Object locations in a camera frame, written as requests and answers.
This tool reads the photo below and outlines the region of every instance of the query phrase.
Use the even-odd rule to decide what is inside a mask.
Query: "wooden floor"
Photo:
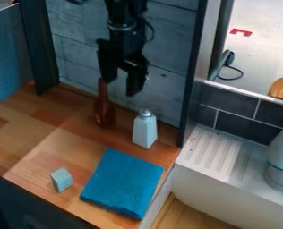
[[[147,150],[132,143],[136,114],[117,108],[116,125],[102,129],[93,105],[90,96],[63,86],[38,97],[32,85],[0,103],[0,175],[99,228],[137,228],[138,221],[83,202],[80,193],[107,148],[164,167],[158,192],[180,151],[177,128],[158,122],[158,140]],[[73,187],[57,193],[50,174],[62,166]]]
[[[152,229],[238,229],[186,206],[170,194]]]

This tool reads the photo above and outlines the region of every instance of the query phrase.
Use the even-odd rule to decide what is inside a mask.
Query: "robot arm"
[[[88,0],[69,0],[83,4]],[[147,41],[146,27],[153,27],[143,18],[148,0],[105,0],[108,11],[107,27],[110,40],[98,39],[98,60],[101,76],[106,83],[117,78],[118,68],[128,73],[126,95],[140,92],[148,76],[149,61],[142,49]]]

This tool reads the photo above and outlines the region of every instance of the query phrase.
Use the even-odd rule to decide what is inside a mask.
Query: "white bottle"
[[[283,130],[267,149],[266,182],[274,188],[283,187]]]
[[[150,148],[158,137],[157,118],[149,109],[142,109],[134,119],[133,143],[144,148]]]

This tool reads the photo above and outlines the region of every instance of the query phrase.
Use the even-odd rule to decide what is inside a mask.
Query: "red sign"
[[[244,33],[244,36],[245,36],[245,37],[250,37],[251,34],[253,34],[251,31],[240,30],[240,29],[232,29],[232,30],[230,31],[230,34],[236,34],[237,32],[242,32],[242,33]]]

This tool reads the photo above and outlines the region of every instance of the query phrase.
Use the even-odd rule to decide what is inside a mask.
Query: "brown bottle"
[[[94,105],[94,114],[96,123],[104,128],[108,128],[115,123],[116,110],[108,101],[107,84],[102,78],[98,81],[98,100]]]

